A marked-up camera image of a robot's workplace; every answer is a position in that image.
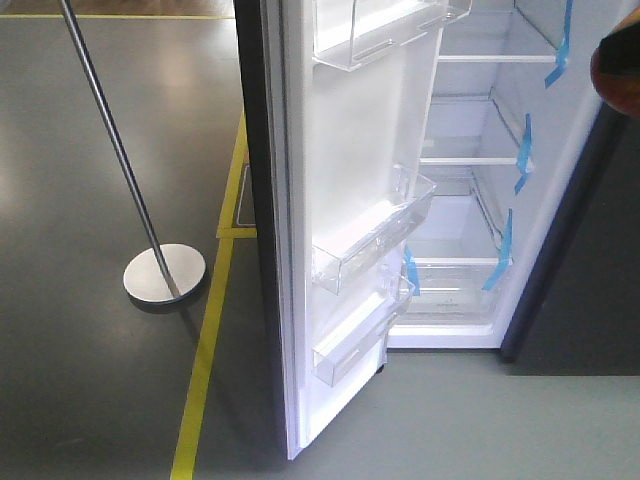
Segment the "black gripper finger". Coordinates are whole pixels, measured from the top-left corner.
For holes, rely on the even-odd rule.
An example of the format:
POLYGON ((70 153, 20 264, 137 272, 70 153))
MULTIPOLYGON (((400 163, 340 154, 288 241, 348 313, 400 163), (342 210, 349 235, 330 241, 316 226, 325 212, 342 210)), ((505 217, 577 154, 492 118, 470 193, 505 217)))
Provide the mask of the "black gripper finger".
POLYGON ((639 76, 639 19, 629 20, 600 41, 598 72, 618 77, 639 76))

